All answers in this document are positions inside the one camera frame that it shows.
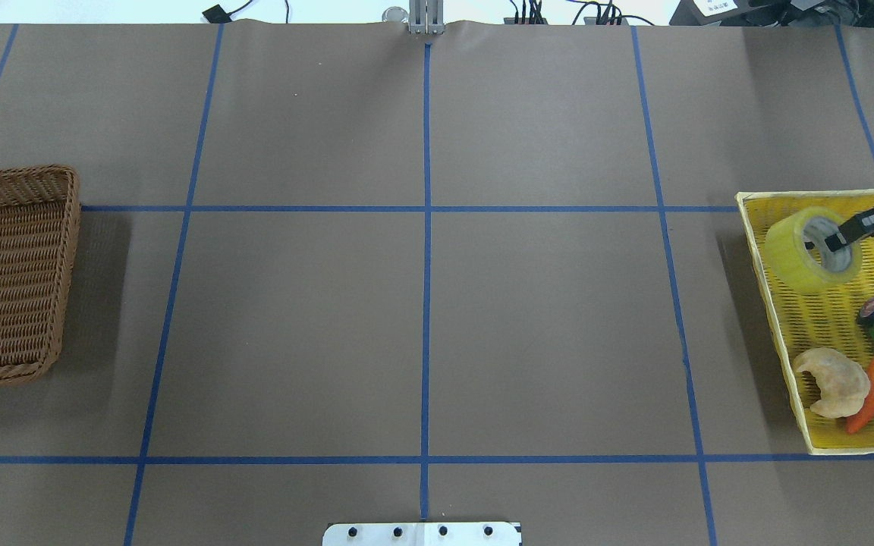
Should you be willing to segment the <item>yellow plastic basket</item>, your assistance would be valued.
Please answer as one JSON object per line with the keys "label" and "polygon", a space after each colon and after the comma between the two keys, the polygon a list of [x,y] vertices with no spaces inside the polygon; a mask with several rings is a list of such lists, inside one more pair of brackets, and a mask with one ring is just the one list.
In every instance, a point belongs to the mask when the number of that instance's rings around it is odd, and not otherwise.
{"label": "yellow plastic basket", "polygon": [[762,256],[766,233],[778,221],[809,207],[832,210],[842,220],[874,207],[874,189],[821,191],[741,191],[736,196],[748,239],[757,286],[781,362],[795,422],[811,455],[874,453],[874,419],[850,435],[843,419],[822,418],[810,410],[819,397],[814,379],[794,372],[795,356],[826,347],[867,366],[874,356],[872,339],[856,322],[857,310],[874,295],[874,237],[861,242],[861,266],[850,282],[810,295],[792,290]]}

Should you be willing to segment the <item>yellow tape roll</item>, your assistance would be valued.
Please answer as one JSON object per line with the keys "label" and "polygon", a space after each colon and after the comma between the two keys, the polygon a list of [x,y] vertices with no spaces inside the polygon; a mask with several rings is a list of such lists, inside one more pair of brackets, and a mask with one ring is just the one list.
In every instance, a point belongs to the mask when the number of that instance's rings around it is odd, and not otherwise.
{"label": "yellow tape roll", "polygon": [[762,258],[795,293],[815,294],[852,281],[860,273],[858,245],[832,251],[828,239],[839,235],[843,218],[828,208],[807,207],[775,222],[766,233]]}

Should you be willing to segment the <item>toy bread croissant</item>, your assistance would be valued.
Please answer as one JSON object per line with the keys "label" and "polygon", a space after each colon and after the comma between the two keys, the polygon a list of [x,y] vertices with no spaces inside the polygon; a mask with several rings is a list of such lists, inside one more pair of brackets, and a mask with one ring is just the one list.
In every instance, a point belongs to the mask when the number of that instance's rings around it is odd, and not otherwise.
{"label": "toy bread croissant", "polygon": [[814,377],[821,397],[811,411],[821,417],[852,417],[861,411],[871,383],[863,367],[839,350],[818,347],[795,357],[792,370]]}

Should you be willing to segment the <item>small black phone device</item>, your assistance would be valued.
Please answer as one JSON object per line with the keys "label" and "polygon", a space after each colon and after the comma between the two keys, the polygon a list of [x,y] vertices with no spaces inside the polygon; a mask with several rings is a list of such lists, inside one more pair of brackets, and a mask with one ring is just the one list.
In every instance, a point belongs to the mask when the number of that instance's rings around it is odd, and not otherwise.
{"label": "small black phone device", "polygon": [[221,5],[214,5],[202,11],[205,21],[209,24],[227,24],[231,21],[231,15]]}

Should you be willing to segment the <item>brown wicker basket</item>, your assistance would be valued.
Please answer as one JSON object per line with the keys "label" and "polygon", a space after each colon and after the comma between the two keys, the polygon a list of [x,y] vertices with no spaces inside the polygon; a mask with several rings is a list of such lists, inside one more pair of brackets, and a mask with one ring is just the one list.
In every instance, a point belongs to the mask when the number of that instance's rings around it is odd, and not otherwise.
{"label": "brown wicker basket", "polygon": [[61,353],[79,189],[68,165],[0,170],[0,386],[44,375]]}

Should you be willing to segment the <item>aluminium frame post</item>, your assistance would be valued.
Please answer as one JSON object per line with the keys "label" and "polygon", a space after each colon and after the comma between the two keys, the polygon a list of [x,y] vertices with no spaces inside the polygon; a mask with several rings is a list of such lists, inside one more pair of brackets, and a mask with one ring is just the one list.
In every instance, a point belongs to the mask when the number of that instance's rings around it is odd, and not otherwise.
{"label": "aluminium frame post", "polygon": [[443,0],[410,0],[408,31],[415,35],[439,35],[446,31]]}

